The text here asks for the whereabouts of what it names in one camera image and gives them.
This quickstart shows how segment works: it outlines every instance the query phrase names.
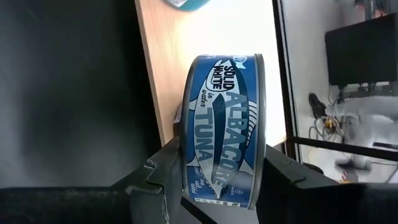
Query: tuna can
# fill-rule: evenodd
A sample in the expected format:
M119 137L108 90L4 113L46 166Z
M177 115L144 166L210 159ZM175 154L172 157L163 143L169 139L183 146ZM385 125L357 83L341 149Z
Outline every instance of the tuna can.
M254 209L266 153L262 55L201 55L182 106L184 196Z

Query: fish illustration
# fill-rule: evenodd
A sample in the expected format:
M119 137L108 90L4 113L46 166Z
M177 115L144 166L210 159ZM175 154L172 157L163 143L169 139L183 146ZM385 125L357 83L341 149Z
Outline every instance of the fish illustration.
M240 67L244 61L239 59ZM253 175L244 156L257 124L257 104L248 100L247 92L236 63L219 60L189 104L194 111L195 157L187 166L200 167L216 198L237 172Z

